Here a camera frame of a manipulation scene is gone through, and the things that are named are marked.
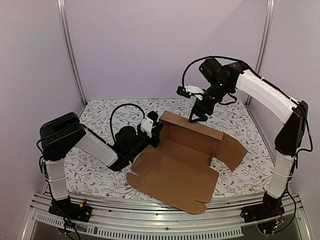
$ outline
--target slotted vent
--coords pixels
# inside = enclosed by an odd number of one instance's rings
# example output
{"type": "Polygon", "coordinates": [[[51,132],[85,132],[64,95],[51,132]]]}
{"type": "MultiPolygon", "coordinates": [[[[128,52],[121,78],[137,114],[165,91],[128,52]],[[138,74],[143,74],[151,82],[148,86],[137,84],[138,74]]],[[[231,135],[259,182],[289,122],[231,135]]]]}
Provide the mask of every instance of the slotted vent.
{"type": "MultiPolygon", "coordinates": [[[[38,212],[36,219],[55,227],[63,227],[64,221],[61,217],[46,215],[38,212]]],[[[243,236],[241,227],[224,230],[205,231],[195,233],[137,233],[130,231],[111,230],[103,227],[88,225],[86,232],[78,230],[79,233],[101,237],[112,240],[222,240],[243,236]]]]}

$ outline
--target cardboard tab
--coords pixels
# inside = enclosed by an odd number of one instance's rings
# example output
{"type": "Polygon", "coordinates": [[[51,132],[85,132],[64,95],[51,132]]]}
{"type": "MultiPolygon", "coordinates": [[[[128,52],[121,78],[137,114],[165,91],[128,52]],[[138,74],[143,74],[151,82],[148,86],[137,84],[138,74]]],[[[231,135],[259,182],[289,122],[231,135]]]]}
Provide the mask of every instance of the cardboard tab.
{"type": "Polygon", "coordinates": [[[165,112],[160,146],[148,146],[127,175],[135,189],[190,214],[203,213],[214,193],[219,173],[210,168],[212,157],[231,171],[247,150],[233,137],[184,117],[165,112]]]}

